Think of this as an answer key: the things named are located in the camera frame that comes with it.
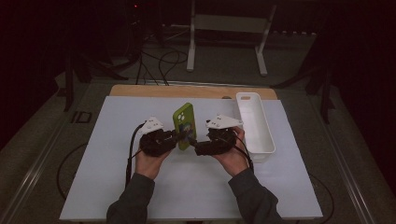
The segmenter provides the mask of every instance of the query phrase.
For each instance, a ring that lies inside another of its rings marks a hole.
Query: person
[[[233,130],[237,134],[235,145],[243,148],[239,139],[244,139],[245,131],[238,127],[233,127]],[[120,198],[108,207],[106,223],[146,223],[147,207],[154,191],[154,179],[170,152],[160,157],[150,157],[143,151],[136,155],[131,181]],[[259,183],[241,152],[232,148],[213,157],[232,177],[229,185],[236,197],[241,216],[247,224],[284,223],[276,211],[277,197]]]

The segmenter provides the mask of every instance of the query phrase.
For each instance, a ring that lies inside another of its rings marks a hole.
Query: gray sleeve
[[[276,211],[277,197],[260,184],[250,169],[234,176],[229,185],[247,224],[285,223]]]
[[[134,173],[120,198],[107,209],[106,223],[141,223],[148,218],[148,205],[154,192],[152,179]]]

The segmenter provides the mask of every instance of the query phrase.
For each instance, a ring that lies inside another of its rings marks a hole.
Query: green phone
[[[178,148],[185,150],[190,143],[188,137],[197,138],[195,130],[194,110],[192,104],[186,103],[173,115],[176,133],[186,132],[186,137],[178,141]]]

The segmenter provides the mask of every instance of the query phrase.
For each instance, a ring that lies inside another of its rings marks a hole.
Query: white plastic container
[[[236,100],[244,122],[250,158],[253,162],[264,162],[276,148],[262,107],[262,99],[256,92],[238,92]]]

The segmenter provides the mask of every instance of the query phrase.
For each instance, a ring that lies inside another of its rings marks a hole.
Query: white robot part
[[[225,129],[244,124],[240,119],[233,119],[225,115],[217,115],[206,124],[206,128]]]
[[[139,130],[139,134],[152,133],[163,128],[163,124],[155,117],[150,117]]]

